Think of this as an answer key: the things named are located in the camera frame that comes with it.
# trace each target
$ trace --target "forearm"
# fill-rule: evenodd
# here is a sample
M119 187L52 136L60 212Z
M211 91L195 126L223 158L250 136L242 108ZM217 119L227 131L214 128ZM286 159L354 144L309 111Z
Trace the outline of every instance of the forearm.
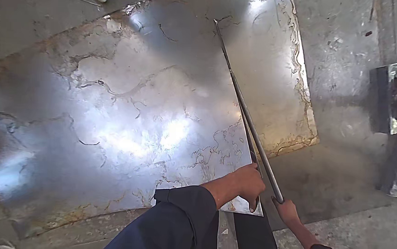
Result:
M212 194L217 210L219 210L225 203L239 195L234 173L229 173L222 178L201 184L201 186L206 188Z
M304 249L310 249L312 245L320 244L315 236L300 222L293 221L286 224L292 233L300 241Z

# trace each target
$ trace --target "rust stain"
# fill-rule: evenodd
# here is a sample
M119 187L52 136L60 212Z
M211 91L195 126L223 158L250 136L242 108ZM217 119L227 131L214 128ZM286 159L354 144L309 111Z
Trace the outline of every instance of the rust stain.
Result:
M234 204L232 203L232 201L229 202L229 210L230 210L230 211L235 211L235 206L234 206Z
M123 195L120 197L120 198L118 198L117 200L113 200L113 201L115 201L115 202L120 202L121 200L123 200L123 198L126 196L126 192L124 192L123 193Z
M71 211L69 213L57 214L52 221L46 223L44 229L50 230L57 227L61 227L63 225L77 222L79 220L84 220L86 218L89 218L91 217L91 215L86 213L85 209L90 206L91 206L90 203L85 206L80 205L74 211Z

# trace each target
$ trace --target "hand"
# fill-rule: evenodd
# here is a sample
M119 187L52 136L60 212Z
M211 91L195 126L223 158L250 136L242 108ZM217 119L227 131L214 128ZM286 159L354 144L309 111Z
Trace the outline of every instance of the hand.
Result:
M260 172L256 170L257 164L251 163L231 173L237 184L238 195L249 202L251 213L257 208L257 198L266 188Z
M301 223L297 208L291 200L284 200L284 203L280 204L275 197L272 197L272 201L279 212L280 218L288 227L295 223Z

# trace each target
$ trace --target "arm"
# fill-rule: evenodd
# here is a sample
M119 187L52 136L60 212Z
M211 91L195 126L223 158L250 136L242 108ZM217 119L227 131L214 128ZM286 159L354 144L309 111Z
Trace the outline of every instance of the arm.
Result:
M301 223L297 209L291 200L285 200L283 204L279 204L275 198L272 198L272 200L279 212L280 218L289 227L295 237L297 237L304 249L314 248L314 245L320 244L315 236Z
M249 202L249 209L253 213L257 207L258 195L266 188L256 168L257 164L251 163L201 186L212 194L217 210L228 201L240 196Z
M191 248L201 243L215 212L237 195L255 209L265 186L256 164L200 186L155 191L157 204L125 227L105 249Z

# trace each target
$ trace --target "fingers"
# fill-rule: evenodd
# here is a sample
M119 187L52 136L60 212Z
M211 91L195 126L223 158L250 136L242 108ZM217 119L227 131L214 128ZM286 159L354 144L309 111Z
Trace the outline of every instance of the fingers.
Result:
M257 200L249 200L249 211L251 211L251 213L253 213L255 211L255 209L257 208Z

